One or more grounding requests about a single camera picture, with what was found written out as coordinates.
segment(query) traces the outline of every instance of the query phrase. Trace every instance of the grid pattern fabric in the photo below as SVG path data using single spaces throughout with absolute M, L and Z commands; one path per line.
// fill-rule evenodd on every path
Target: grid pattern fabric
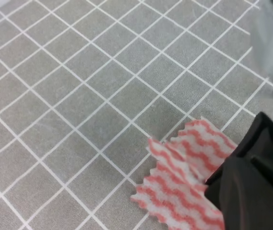
M 11 0 L 0 8 L 0 230 L 162 230 L 130 201 L 204 116 L 236 143 L 273 83 L 258 0 Z

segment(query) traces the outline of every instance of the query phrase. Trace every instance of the red and white cloth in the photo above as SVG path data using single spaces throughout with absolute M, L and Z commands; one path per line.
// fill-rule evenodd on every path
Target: red and white cloth
M 235 147 L 205 120 L 187 123 L 170 142 L 149 139 L 157 166 L 131 200 L 169 230 L 223 230 L 222 213 L 204 197 L 204 182 Z

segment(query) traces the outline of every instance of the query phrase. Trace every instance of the red wavy stripe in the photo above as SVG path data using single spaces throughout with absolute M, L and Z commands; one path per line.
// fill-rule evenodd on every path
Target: red wavy stripe
M 186 184 L 186 185 L 188 185 L 188 186 L 193 186 L 193 185 L 191 185 L 191 184 L 188 182 L 188 180 L 185 178 L 185 173 L 183 172 L 183 170 L 174 166 L 173 162 L 172 162 L 171 159 L 170 159 L 170 156 L 168 156 L 167 153 L 166 153 L 165 151 L 158 152 L 158 151 L 155 150 L 155 149 L 151 149 L 151 152 L 152 152 L 153 155 L 163 157 L 163 158 L 167 161 L 168 165 L 172 168 L 172 170 L 178 172 L 178 173 L 182 176 L 182 178 L 184 178 L 184 184 Z M 199 190 L 199 191 L 204 191 L 203 186 L 194 185 L 194 187 L 195 187 L 195 189 L 197 189 L 197 190 Z
M 185 178 L 185 174 L 184 174 L 183 170 L 180 169 L 180 168 L 178 168 L 178 167 L 176 167 L 176 166 L 173 164 L 173 162 L 172 162 L 171 159 L 170 159 L 170 156 L 169 156 L 164 150 L 162 150 L 162 151 L 156 150 L 156 149 L 153 147 L 151 141 L 152 141 L 152 140 L 150 139 L 150 140 L 149 140 L 149 149 L 150 149 L 151 153 L 152 153 L 153 155 L 155 155 L 155 156 L 161 156 L 161 157 L 163 157 L 163 158 L 167 161 L 168 165 L 172 168 L 172 170 L 178 172 L 183 178 Z
M 141 194 L 147 194 L 150 196 L 150 199 L 152 201 L 152 203 L 157 206 L 157 207 L 166 207 L 170 213 L 171 213 L 171 216 L 173 219 L 179 221 L 179 222 L 186 222 L 188 223 L 189 225 L 191 225 L 192 229 L 193 230 L 201 230 L 200 228 L 198 228 L 196 226 L 196 221 L 194 218 L 192 217 L 189 217 L 189 216 L 186 216 L 186 215 L 181 215 L 179 213 L 177 213 L 175 211 L 175 206 L 167 201 L 167 200 L 163 200 L 163 201 L 160 201 L 156 198 L 156 193 L 155 191 L 153 191 L 151 188 L 143 188 L 143 187 L 137 187 L 137 192 L 138 193 L 141 193 Z
M 136 198 L 131 198 L 131 201 L 138 203 L 139 207 L 143 209 L 147 209 L 147 204 L 145 201 L 136 199 Z M 166 223 L 166 218 L 163 215 L 159 213 L 150 212 L 150 211 L 149 211 L 149 214 L 150 216 L 156 216 L 161 223 Z
M 171 152 L 173 153 L 172 155 L 174 155 L 174 153 L 176 153 L 177 155 L 179 155 L 179 154 L 177 153 L 177 151 L 174 150 L 174 149 L 172 149 L 172 147 L 171 147 L 168 143 L 165 143 L 165 147 L 166 147 L 169 151 L 171 151 Z M 189 162 L 189 166 L 190 166 L 190 172 L 192 173 L 192 175 L 193 175 L 195 178 L 201 180 L 202 178 L 199 178 L 198 173 L 197 173 L 198 171 L 197 171 L 197 166 L 196 166 L 196 164 L 194 164 L 194 163 L 192 163 L 192 162 Z
M 199 192 L 204 192 L 205 189 L 207 188 L 207 186 L 205 186 L 205 185 L 193 185 L 193 184 L 190 184 L 189 182 L 183 182 L 180 179 L 178 179 L 167 167 L 165 167 L 165 166 L 163 166 L 161 164 L 157 165 L 157 169 L 160 170 L 160 171 L 169 173 L 169 175 L 170 175 L 170 177 L 172 179 L 172 182 L 174 182 L 176 184 L 185 184 L 189 188 L 195 188 L 195 189 L 190 190 L 191 195 L 198 198 L 198 199 L 202 198 L 202 196 L 199 194 Z
M 173 155 L 173 157 L 176 159 L 176 160 L 179 160 L 179 161 L 185 161 L 185 159 L 174 149 L 171 148 L 171 146 L 169 145 L 169 143 L 165 143 L 164 145 Z
M 197 144 L 199 144 L 200 146 L 211 146 L 215 150 L 216 156 L 218 156 L 219 158 L 225 159 L 226 157 L 229 156 L 228 153 L 224 153 L 221 150 L 221 148 L 217 142 L 215 142 L 214 140 L 202 139 L 201 134 L 195 129 L 194 130 L 187 130 L 187 131 L 182 130 L 179 132 L 179 136 L 185 136 L 185 135 L 194 136 Z
M 210 158 L 207 155 L 205 155 L 203 152 L 201 152 L 201 151 L 198 152 L 198 153 L 194 152 L 192 150 L 191 145 L 190 145 L 190 143 L 188 141 L 183 140 L 181 143 L 186 148 L 187 154 L 190 155 L 190 156 L 192 156 L 192 157 L 201 159 L 202 162 L 204 163 L 205 167 L 209 171 L 214 172 L 218 168 L 218 166 L 213 165 L 210 162 Z
M 228 146 L 229 146 L 230 148 L 232 148 L 232 149 L 235 149 L 235 148 L 236 148 L 236 147 L 229 141 L 229 139 L 228 139 L 224 134 L 222 134 L 221 132 L 216 132 L 216 131 L 214 131 L 214 130 L 210 127 L 210 125 L 209 125 L 206 121 L 204 121 L 204 120 L 194 120 L 194 121 L 191 121 L 191 122 L 186 123 L 185 125 L 186 125 L 186 126 L 203 125 L 208 133 L 210 133 L 211 135 L 220 136 L 220 137 L 224 140 L 224 142 L 225 142 L 226 145 L 228 145 Z
M 163 164 L 161 164 L 159 161 L 156 163 L 156 168 L 158 170 L 160 170 L 160 171 L 167 172 L 170 175 L 171 180 L 174 183 L 176 183 L 176 184 L 185 184 L 185 182 L 183 180 L 181 180 L 176 175 L 174 175 L 166 166 L 164 166 Z
M 205 214 L 205 209 L 203 207 L 201 207 L 200 205 L 188 202 L 185 199 L 185 195 L 184 195 L 184 193 L 182 191 L 180 191 L 178 189 L 169 188 L 167 186 L 165 180 L 161 176 L 151 176 L 150 178 L 147 178 L 147 179 L 149 181 L 151 181 L 151 182 L 157 182 L 159 185 L 161 185 L 163 192 L 166 193 L 167 195 L 174 195 L 174 196 L 178 197 L 181 204 L 186 209 L 192 209 L 193 208 L 193 209 L 197 210 L 205 223 L 211 224 L 211 225 L 217 225 L 220 229 L 222 229 L 224 227 L 224 224 L 223 224 L 223 222 L 221 220 L 208 217 Z

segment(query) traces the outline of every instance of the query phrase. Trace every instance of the wavy striped cloth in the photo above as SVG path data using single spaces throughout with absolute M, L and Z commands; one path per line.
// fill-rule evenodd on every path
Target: wavy striped cloth
M 204 197 L 204 182 L 235 147 L 206 120 L 187 123 L 170 142 L 149 139 L 157 166 L 131 200 L 169 230 L 225 229 L 222 213 Z

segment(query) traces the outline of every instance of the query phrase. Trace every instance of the white grid lines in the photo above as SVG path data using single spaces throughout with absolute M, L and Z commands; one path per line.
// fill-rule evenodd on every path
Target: white grid lines
M 69 2 L 69 0 L 65 1 L 64 3 L 62 3 L 61 5 L 59 5 L 58 7 L 56 7 L 53 10 L 50 10 L 48 7 L 46 7 L 43 3 L 41 3 L 40 1 L 37 1 L 41 6 L 43 6 L 45 9 L 47 9 L 48 13 L 40 18 L 39 20 L 37 20 L 34 24 L 32 24 L 30 27 L 28 27 L 26 30 L 22 30 L 21 28 L 19 28 L 14 22 L 12 22 L 9 19 L 9 16 L 14 14 L 15 12 L 17 12 L 19 9 L 22 9 L 25 5 L 27 5 L 28 3 L 30 3 L 30 1 L 27 1 L 24 5 L 18 7 L 16 10 L 12 11 L 10 14 L 8 15 L 4 15 L 2 12 L 0 12 L 0 14 L 3 16 L 2 19 L 0 19 L 0 22 L 7 20 L 9 21 L 14 27 L 16 27 L 20 33 L 15 36 L 14 38 L 10 39 L 8 42 L 6 42 L 4 45 L 2 45 L 0 47 L 0 50 L 5 47 L 7 44 L 9 44 L 11 41 L 15 40 L 16 38 L 18 38 L 21 35 L 25 35 L 28 39 L 30 39 L 34 44 L 36 44 L 39 49 L 36 50 L 34 53 L 32 53 L 31 55 L 29 55 L 28 57 L 26 57 L 25 59 L 23 59 L 20 63 L 18 63 L 16 66 L 9 68 L 1 59 L 0 59 L 0 63 L 6 67 L 6 69 L 8 70 L 8 72 L 6 72 L 5 74 L 3 74 L 0 77 L 0 80 L 3 79 L 5 76 L 7 76 L 7 74 L 11 73 L 14 77 L 16 77 L 19 81 L 21 81 L 23 83 L 23 85 L 25 85 L 27 87 L 27 90 L 25 92 L 23 92 L 21 95 L 19 95 L 17 98 L 15 98 L 13 101 L 11 101 L 8 105 L 6 105 L 5 107 L 3 107 L 0 110 L 0 114 L 2 114 L 3 111 L 5 111 L 7 108 L 9 108 L 10 106 L 12 106 L 13 104 L 15 104 L 17 101 L 19 101 L 24 95 L 26 95 L 28 92 L 32 92 L 37 98 L 39 98 L 41 101 L 43 101 L 44 104 L 46 104 L 48 106 L 48 109 L 39 117 L 37 118 L 30 126 L 28 126 L 27 128 L 25 128 L 19 135 L 17 135 L 1 118 L 0 118 L 0 123 L 6 127 L 9 132 L 13 135 L 13 140 L 11 140 L 8 144 L 6 144 L 4 147 L 2 147 L 0 149 L 0 153 L 6 149 L 8 146 L 10 146 L 13 142 L 15 141 L 19 141 L 32 155 L 33 157 L 37 160 L 37 162 L 32 165 L 26 172 L 24 172 L 21 176 L 19 176 L 17 179 L 15 179 L 15 181 L 9 185 L 3 192 L 0 192 L 0 199 L 2 198 L 5 203 L 11 208 L 11 210 L 15 213 L 15 215 L 21 220 L 22 222 L 22 226 L 19 228 L 19 230 L 21 230 L 23 227 L 27 227 L 29 230 L 32 230 L 31 226 L 29 226 L 29 223 L 31 220 L 33 220 L 33 218 L 35 216 L 38 215 L 38 213 L 45 208 L 48 204 L 50 204 L 50 202 L 52 200 L 54 200 L 63 190 L 66 190 L 79 204 L 80 206 L 83 207 L 83 209 L 89 214 L 89 216 L 83 220 L 83 222 L 77 227 L 77 230 L 79 230 L 80 228 L 82 228 L 82 226 L 90 219 L 93 218 L 104 230 L 108 230 L 107 227 L 105 226 L 104 223 L 102 223 L 96 216 L 95 213 L 96 211 L 98 211 L 100 209 L 100 207 L 103 206 L 103 204 L 105 202 L 108 201 L 108 199 L 121 187 L 121 185 L 125 182 L 125 181 L 129 181 L 130 183 L 132 183 L 133 185 L 135 185 L 135 182 L 130 178 L 130 176 L 143 164 L 143 162 L 150 156 L 150 154 L 147 154 L 128 174 L 124 173 L 112 160 L 110 160 L 103 152 L 104 150 L 107 149 L 107 147 L 109 147 L 121 134 L 123 134 L 131 125 L 136 127 L 139 131 L 141 131 L 145 136 L 149 137 L 149 134 L 144 131 L 141 127 L 139 127 L 135 121 L 150 107 L 153 105 L 153 103 L 158 99 L 158 98 L 163 98 L 164 100 L 166 100 L 169 104 L 171 104 L 173 107 L 175 107 L 177 110 L 179 110 L 184 116 L 183 118 L 173 127 L 169 130 L 169 132 L 162 138 L 162 141 L 164 141 L 170 133 L 173 132 L 173 130 L 180 124 L 183 122 L 183 120 L 187 117 L 189 117 L 190 119 L 194 119 L 193 117 L 190 116 L 190 113 L 207 97 L 207 95 L 211 92 L 211 91 L 216 91 L 218 92 L 220 95 L 222 95 L 223 97 L 227 98 L 228 100 L 230 100 L 232 103 L 236 104 L 239 109 L 237 110 L 237 112 L 227 121 L 227 123 L 223 126 L 222 131 L 235 119 L 235 117 L 239 114 L 240 111 L 244 110 L 247 113 L 249 113 L 252 116 L 255 116 L 254 113 L 250 112 L 248 109 L 245 108 L 245 106 L 247 105 L 247 103 L 256 95 L 256 93 L 267 83 L 271 86 L 273 86 L 272 83 L 270 83 L 268 81 L 268 78 L 263 78 L 262 76 L 260 76 L 259 74 L 255 73 L 254 71 L 252 71 L 251 69 L 247 68 L 246 66 L 244 66 L 243 64 L 241 64 L 241 60 L 251 51 L 251 48 L 239 59 L 239 60 L 234 60 L 233 58 L 231 58 L 230 56 L 228 56 L 227 54 L 225 54 L 224 52 L 218 50 L 216 47 L 214 47 L 214 44 L 220 40 L 232 27 L 236 27 L 237 29 L 241 30 L 242 32 L 249 34 L 247 31 L 243 30 L 242 28 L 238 27 L 236 25 L 236 23 L 252 8 L 252 7 L 257 7 L 256 4 L 258 1 L 256 1 L 254 4 L 250 4 L 250 7 L 234 22 L 231 23 L 230 21 L 228 21 L 227 19 L 225 19 L 224 17 L 216 14 L 215 12 L 212 11 L 212 8 L 218 4 L 220 1 L 217 1 L 212 7 L 207 8 L 201 4 L 199 4 L 197 2 L 197 0 L 192 0 L 193 2 L 195 2 L 196 4 L 198 4 L 199 6 L 201 6 L 202 8 L 205 9 L 205 12 L 198 17 L 188 28 L 184 28 L 183 26 L 179 25 L 177 22 L 175 22 L 174 20 L 170 19 L 169 17 L 167 17 L 168 12 L 170 12 L 173 8 L 175 8 L 176 6 L 178 6 L 181 1 L 178 1 L 175 5 L 173 5 L 169 10 L 167 10 L 165 13 L 161 13 L 159 12 L 157 9 L 155 9 L 152 6 L 149 6 L 145 1 L 140 0 L 138 4 L 136 4 L 134 7 L 132 7 L 130 10 L 128 10 L 125 14 L 123 14 L 119 19 L 114 18 L 113 16 L 111 16 L 109 13 L 107 13 L 105 10 L 103 10 L 101 8 L 101 6 L 106 2 L 107 0 L 104 0 L 103 2 L 101 2 L 99 5 L 95 5 L 92 2 L 90 2 L 90 0 L 87 0 L 87 2 L 89 4 L 91 4 L 93 6 L 93 8 L 86 13 L 85 15 L 83 15 L 81 18 L 79 18 L 76 22 L 74 22 L 73 24 L 68 24 L 65 20 L 63 20 L 61 17 L 59 17 L 58 15 L 55 14 L 55 11 L 57 9 L 59 9 L 60 7 L 64 6 L 65 4 L 67 4 Z M 159 17 L 153 22 L 151 23 L 143 32 L 141 32 L 140 34 L 134 32 L 133 30 L 131 30 L 128 26 L 124 25 L 120 20 L 122 18 L 124 18 L 126 15 L 129 15 L 132 11 L 134 11 L 137 7 L 139 7 L 140 5 L 144 5 L 145 7 L 148 7 L 149 9 L 153 10 L 155 13 L 157 13 L 159 15 Z M 105 14 L 108 18 L 111 18 L 112 20 L 114 20 L 114 22 L 108 26 L 103 32 L 101 32 L 99 35 L 97 35 L 94 39 L 90 40 L 88 39 L 86 36 L 84 36 L 83 34 L 81 34 L 78 30 L 76 30 L 74 28 L 74 25 L 76 25 L 79 21 L 81 21 L 83 18 L 85 18 L 87 15 L 91 14 L 94 10 L 99 10 L 101 11 L 103 14 Z M 226 29 L 213 43 L 209 44 L 207 42 L 205 42 L 203 39 L 201 39 L 200 37 L 198 37 L 197 35 L 195 35 L 194 33 L 192 33 L 191 31 L 189 31 L 189 29 L 199 20 L 201 20 L 201 18 L 207 14 L 208 12 L 213 13 L 214 15 L 218 16 L 219 18 L 225 20 L 226 22 L 230 23 L 231 25 L 228 27 L 228 29 Z M 63 31 L 61 31 L 58 35 L 56 35 L 55 37 L 53 37 L 52 39 L 48 40 L 48 42 L 46 44 L 44 44 L 43 46 L 40 45 L 35 39 L 33 39 L 30 35 L 27 34 L 27 31 L 32 28 L 33 26 L 35 26 L 36 24 L 38 24 L 40 21 L 42 21 L 43 19 L 45 19 L 46 17 L 48 17 L 49 15 L 54 15 L 58 20 L 60 20 L 61 22 L 63 22 L 67 28 L 64 29 Z M 170 42 L 164 49 L 159 49 L 157 47 L 155 47 L 152 43 L 150 43 L 148 40 L 146 40 L 145 38 L 142 37 L 142 35 L 148 31 L 150 28 L 152 28 L 156 23 L 158 23 L 162 18 L 167 19 L 171 22 L 173 22 L 175 25 L 177 25 L 178 27 L 180 27 L 181 29 L 183 29 L 182 33 L 179 34 L 172 42 Z M 99 47 L 96 43 L 95 40 L 98 39 L 100 36 L 102 36 L 104 33 L 106 33 L 110 28 L 112 28 L 115 24 L 120 24 L 121 26 L 123 26 L 124 28 L 126 28 L 127 30 L 129 30 L 131 33 L 133 33 L 135 35 L 135 38 L 132 39 L 127 45 L 125 45 L 116 55 L 111 56 L 109 55 L 106 51 L 104 51 L 101 47 Z M 84 38 L 88 43 L 86 45 L 84 45 L 81 49 L 79 49 L 76 53 L 74 53 L 71 57 L 69 57 L 68 59 L 66 59 L 65 61 L 61 62 L 59 61 L 54 55 L 52 55 L 50 52 L 48 52 L 45 47 L 50 44 L 52 41 L 54 41 L 55 39 L 57 39 L 59 36 L 61 36 L 62 34 L 64 34 L 66 31 L 68 31 L 69 29 L 73 30 L 74 32 L 76 32 L 78 35 L 80 35 L 82 38 Z M 184 67 L 183 65 L 181 65 L 180 63 L 178 63 L 177 61 L 175 61 L 172 57 L 170 57 L 169 55 L 167 55 L 165 53 L 165 51 L 172 45 L 174 44 L 181 36 L 183 36 L 183 34 L 185 33 L 189 33 L 190 35 L 196 37 L 198 40 L 202 41 L 203 43 L 205 43 L 208 47 L 191 63 L 189 64 L 188 67 Z M 116 57 L 122 53 L 126 48 L 128 48 L 136 39 L 141 39 L 144 42 L 146 42 L 147 44 L 150 45 L 150 47 L 152 47 L 153 49 L 158 51 L 158 54 L 151 59 L 144 67 L 142 67 L 137 73 L 133 73 L 130 69 L 128 69 L 126 66 L 124 66 L 121 62 L 119 62 L 118 60 L 116 60 Z M 77 74 L 75 74 L 71 69 L 69 69 L 66 66 L 66 63 L 68 61 L 70 61 L 73 57 L 75 57 L 77 54 L 79 54 L 82 50 L 86 49 L 89 45 L 93 45 L 95 48 L 97 48 L 98 50 L 100 50 L 103 54 L 105 54 L 109 60 L 103 64 L 101 67 L 99 67 L 94 73 L 92 73 L 86 80 L 82 80 Z M 219 52 L 220 54 L 222 54 L 223 56 L 225 56 L 226 58 L 234 61 L 234 65 L 223 75 L 221 76 L 221 78 L 214 84 L 211 85 L 208 82 L 206 82 L 205 80 L 203 80 L 202 78 L 200 78 L 199 76 L 197 76 L 195 73 L 191 72 L 189 69 L 190 67 L 196 63 L 209 49 L 214 49 L 217 52 Z M 23 64 L 24 62 L 26 62 L 27 60 L 29 60 L 31 57 L 33 57 L 35 54 L 37 54 L 39 51 L 44 51 L 46 52 L 50 57 L 52 57 L 57 63 L 58 66 L 52 70 L 50 73 L 48 73 L 46 76 L 44 76 L 42 79 L 40 79 L 39 81 L 37 81 L 34 85 L 30 86 L 29 84 L 27 84 L 22 78 L 20 78 L 20 76 L 18 76 L 15 73 L 15 69 L 17 67 L 19 67 L 21 64 Z M 142 78 L 140 78 L 138 75 L 144 70 L 146 69 L 149 65 L 151 65 L 159 56 L 161 55 L 165 55 L 168 59 L 172 60 L 174 63 L 176 63 L 178 66 L 183 68 L 183 71 L 171 82 L 169 83 L 161 92 L 157 91 L 154 87 L 152 87 L 150 84 L 148 84 L 146 81 L 144 81 Z M 90 86 L 87 82 L 93 77 L 95 76 L 96 73 L 100 72 L 107 64 L 109 64 L 111 61 L 114 61 L 115 63 L 117 63 L 118 65 L 120 65 L 121 67 L 123 67 L 128 73 L 130 73 L 132 75 L 132 77 L 126 81 L 119 89 L 117 89 L 110 97 L 106 98 L 104 97 L 102 94 L 100 94 L 96 89 L 94 89 L 92 86 Z M 262 79 L 263 82 L 262 84 L 256 89 L 256 91 L 254 91 L 254 93 L 242 104 L 240 105 L 239 103 L 237 103 L 236 101 L 234 101 L 233 99 L 231 99 L 229 96 L 227 96 L 226 94 L 224 94 L 223 92 L 221 92 L 220 90 L 216 89 L 216 86 L 225 78 L 227 77 L 228 73 L 233 70 L 233 68 L 235 66 L 241 66 L 244 69 L 246 69 L 247 71 L 253 73 L 255 76 L 257 76 L 258 78 Z M 37 86 L 39 83 L 41 83 L 42 81 L 44 81 L 45 79 L 47 79 L 52 73 L 54 73 L 55 71 L 57 71 L 59 68 L 65 68 L 69 73 L 71 73 L 76 79 L 78 79 L 80 81 L 80 84 L 75 87 L 72 91 L 70 91 L 64 98 L 62 98 L 59 102 L 57 102 L 55 105 L 50 105 L 41 95 L 39 95 L 35 90 L 34 87 Z M 194 76 L 195 78 L 197 78 L 198 80 L 200 80 L 202 83 L 204 83 L 205 85 L 209 86 L 210 89 L 207 91 L 207 93 L 188 111 L 185 112 L 183 111 L 179 106 L 177 106 L 175 103 L 173 103 L 172 101 L 170 101 L 168 98 L 166 98 L 163 94 L 166 92 L 166 90 L 168 90 L 184 73 L 190 73 L 192 76 Z M 121 112 L 116 106 L 114 106 L 110 100 L 112 98 L 114 98 L 122 89 L 124 89 L 133 79 L 137 79 L 139 81 L 141 81 L 143 84 L 145 84 L 148 88 L 150 88 L 152 91 L 154 91 L 157 96 L 151 100 L 151 102 L 149 104 L 147 104 L 146 107 L 144 107 L 133 119 L 128 118 L 123 112 Z M 98 108 L 96 108 L 85 120 L 83 120 L 79 125 L 74 126 L 72 125 L 62 114 L 60 114 L 60 112 L 57 111 L 56 107 L 61 104 L 64 100 L 66 100 L 67 98 L 69 98 L 74 92 L 76 92 L 81 86 L 86 86 L 87 88 L 89 88 L 91 91 L 93 91 L 97 96 L 99 96 L 102 100 L 103 103 L 98 106 Z M 127 121 L 128 124 L 119 132 L 117 133 L 102 149 L 99 149 L 98 147 L 95 146 L 95 144 L 93 144 L 85 135 L 83 135 L 83 133 L 81 133 L 79 131 L 79 128 L 85 124 L 90 118 L 92 118 L 103 106 L 105 106 L 106 104 L 108 104 L 109 106 L 111 106 L 115 111 L 117 111 L 122 117 L 124 117 Z M 26 131 L 28 131 L 31 127 L 33 127 L 35 124 L 37 124 L 47 113 L 49 113 L 50 111 L 53 111 L 56 115 L 58 115 L 70 128 L 71 131 L 69 132 L 69 134 L 67 134 L 61 141 L 59 141 L 50 151 L 48 151 L 47 153 L 45 153 L 43 155 L 43 157 L 39 158 L 24 142 L 23 140 L 20 138 L 20 136 L 22 134 L 24 134 Z M 55 149 L 57 149 L 65 140 L 67 140 L 67 138 L 69 136 L 72 135 L 72 133 L 77 133 L 79 134 L 87 143 L 89 143 L 89 145 L 91 147 L 93 147 L 97 154 L 91 158 L 90 161 L 88 161 L 87 164 L 85 164 L 74 176 L 72 176 L 66 183 L 62 182 L 59 177 L 43 162 L 43 160 L 50 155 Z M 78 176 L 80 175 L 92 162 L 95 161 L 95 159 L 98 156 L 102 156 L 109 164 L 111 164 L 122 176 L 123 179 L 120 181 L 120 183 L 118 185 L 116 185 L 112 191 L 106 196 L 104 197 L 104 199 L 93 209 L 90 210 L 77 196 L 76 194 L 74 194 L 74 192 L 68 188 L 68 185 Z M 7 198 L 4 196 L 11 188 L 13 188 L 13 186 L 15 184 L 17 184 L 22 178 L 24 178 L 26 175 L 28 175 L 37 165 L 41 164 L 55 179 L 56 181 L 61 185 L 61 189 L 58 190 L 47 202 L 45 202 L 41 207 L 38 208 L 38 210 L 36 210 L 33 215 L 25 220 L 22 218 L 22 216 L 17 212 L 17 210 L 13 207 L 13 205 L 7 200 Z M 146 218 L 148 217 L 148 214 L 145 215 L 140 221 L 139 223 L 137 223 L 136 226 L 134 226 L 134 230 L 136 230 L 137 228 L 139 228 L 142 223 L 146 220 Z

